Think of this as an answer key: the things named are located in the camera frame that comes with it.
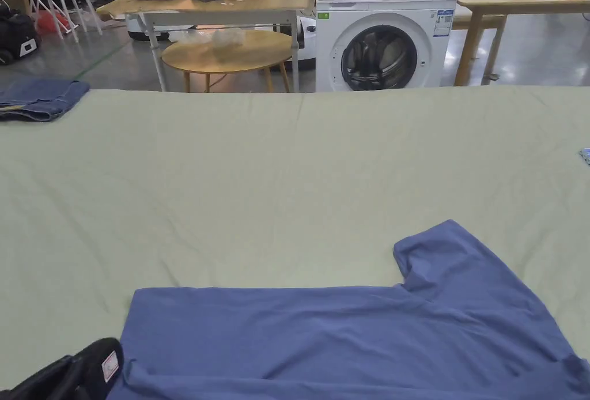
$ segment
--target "power cord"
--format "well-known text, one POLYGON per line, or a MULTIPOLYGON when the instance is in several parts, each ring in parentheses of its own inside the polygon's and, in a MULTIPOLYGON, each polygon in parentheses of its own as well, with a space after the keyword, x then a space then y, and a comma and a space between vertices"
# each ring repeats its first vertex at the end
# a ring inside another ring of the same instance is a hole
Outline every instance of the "power cord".
POLYGON ((211 85, 209 85, 209 89, 211 90, 212 87, 216 86, 219 82, 221 82, 223 79, 225 79, 225 76, 227 76, 227 74, 224 74, 223 76, 221 76, 218 80, 216 80, 215 82, 213 82, 211 85))

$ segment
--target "black bag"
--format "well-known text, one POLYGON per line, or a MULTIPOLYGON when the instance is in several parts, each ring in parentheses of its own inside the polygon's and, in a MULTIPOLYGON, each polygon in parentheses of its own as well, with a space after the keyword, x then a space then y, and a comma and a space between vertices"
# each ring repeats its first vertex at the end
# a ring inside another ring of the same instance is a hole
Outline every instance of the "black bag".
POLYGON ((9 65, 40 45, 41 38, 31 18, 0 3, 0 65, 9 65))
POLYGON ((105 400, 122 369, 119 341, 101 339, 0 392, 0 400, 105 400))

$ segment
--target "clear plastic bag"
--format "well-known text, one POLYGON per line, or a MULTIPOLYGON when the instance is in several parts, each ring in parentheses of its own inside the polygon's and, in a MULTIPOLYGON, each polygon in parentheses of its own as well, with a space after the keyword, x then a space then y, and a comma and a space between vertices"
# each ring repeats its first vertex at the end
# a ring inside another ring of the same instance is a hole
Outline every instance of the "clear plastic bag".
POLYGON ((181 44, 208 44, 208 42, 213 42, 215 48, 221 48, 231 45, 243 45, 246 40, 246 31, 241 28, 190 29, 172 31, 169 39, 170 41, 178 41, 181 44))

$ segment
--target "bed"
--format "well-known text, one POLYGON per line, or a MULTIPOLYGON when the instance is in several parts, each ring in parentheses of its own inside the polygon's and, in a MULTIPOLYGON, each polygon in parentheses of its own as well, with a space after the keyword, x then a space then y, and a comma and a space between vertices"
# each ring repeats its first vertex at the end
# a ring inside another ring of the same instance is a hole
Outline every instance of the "bed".
POLYGON ((0 124, 0 386, 119 336, 146 286, 393 285, 453 219, 590 356, 588 88, 92 90, 0 124))

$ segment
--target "black suitcase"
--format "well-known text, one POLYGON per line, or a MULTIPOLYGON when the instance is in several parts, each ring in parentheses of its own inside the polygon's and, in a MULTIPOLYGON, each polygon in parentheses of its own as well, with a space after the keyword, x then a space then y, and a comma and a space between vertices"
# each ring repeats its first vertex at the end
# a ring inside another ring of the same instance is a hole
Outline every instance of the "black suitcase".
POLYGON ((40 45, 41 38, 31 18, 0 4, 0 65, 9 65, 40 45))

